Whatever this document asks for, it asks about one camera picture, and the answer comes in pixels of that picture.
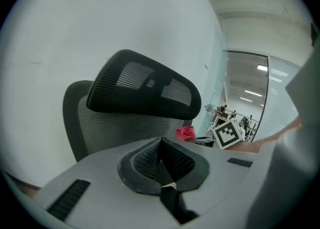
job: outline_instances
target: white panel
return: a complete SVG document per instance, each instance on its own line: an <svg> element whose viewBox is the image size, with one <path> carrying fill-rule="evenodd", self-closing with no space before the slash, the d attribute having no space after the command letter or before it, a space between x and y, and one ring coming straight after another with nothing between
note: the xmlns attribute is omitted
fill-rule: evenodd
<svg viewBox="0 0 320 229"><path fill-rule="evenodd" d="M261 124L254 141L269 137L282 130L298 115L297 109L285 87L299 69L293 65L269 58L269 85Z"/></svg>

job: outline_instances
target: human arm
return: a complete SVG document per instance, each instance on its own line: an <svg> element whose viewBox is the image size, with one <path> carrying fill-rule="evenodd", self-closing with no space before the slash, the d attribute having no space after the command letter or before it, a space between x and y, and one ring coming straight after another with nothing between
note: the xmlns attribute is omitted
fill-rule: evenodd
<svg viewBox="0 0 320 229"><path fill-rule="evenodd" d="M260 148L264 143L276 141L278 140L285 132L297 129L301 127L301 120L299 116L297 116L291 123L289 123L287 126L285 126L282 130L278 131L277 133L268 136L266 138L260 139L258 141L248 143L248 142L238 142L234 145L226 148L226 150L230 151L239 151L239 152L249 152L249 153L258 153L260 151Z"/></svg>

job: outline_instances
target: desk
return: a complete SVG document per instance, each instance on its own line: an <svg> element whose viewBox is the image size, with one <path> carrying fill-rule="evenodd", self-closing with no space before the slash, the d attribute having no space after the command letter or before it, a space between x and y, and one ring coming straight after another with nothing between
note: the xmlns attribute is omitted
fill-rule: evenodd
<svg viewBox="0 0 320 229"><path fill-rule="evenodd" d="M249 129L248 135L247 135L247 137L246 137L246 139L245 139L246 142L248 142L248 140L249 140L252 132L255 132L255 131L256 131L256 129L253 129L253 128L251 128L251 127L248 127L248 129Z"/></svg>
<svg viewBox="0 0 320 229"><path fill-rule="evenodd" d="M217 124L217 122L218 122L218 119L223 120L223 121L225 121L225 122L227 122L227 121L228 121L228 119L227 119L227 118L222 117L222 116L220 116L220 115L217 115L217 116L215 117L214 122L213 122L213 129L215 128L215 126L216 126L216 124Z"/></svg>

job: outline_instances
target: mesh headrest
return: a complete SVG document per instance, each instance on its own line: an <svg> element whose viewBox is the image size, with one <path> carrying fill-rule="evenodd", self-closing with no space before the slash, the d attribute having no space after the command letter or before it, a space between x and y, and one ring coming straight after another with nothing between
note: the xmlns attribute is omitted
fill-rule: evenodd
<svg viewBox="0 0 320 229"><path fill-rule="evenodd" d="M100 113L192 120L201 109L201 97L196 86L177 72L123 49L98 74L86 105Z"/></svg>

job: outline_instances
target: red object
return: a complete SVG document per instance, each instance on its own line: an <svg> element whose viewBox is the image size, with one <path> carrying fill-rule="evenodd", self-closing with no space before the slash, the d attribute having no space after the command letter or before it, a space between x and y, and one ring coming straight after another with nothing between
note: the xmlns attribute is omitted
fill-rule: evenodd
<svg viewBox="0 0 320 229"><path fill-rule="evenodd" d="M176 130L175 137L180 141L197 140L195 128L193 126L178 128Z"/></svg>

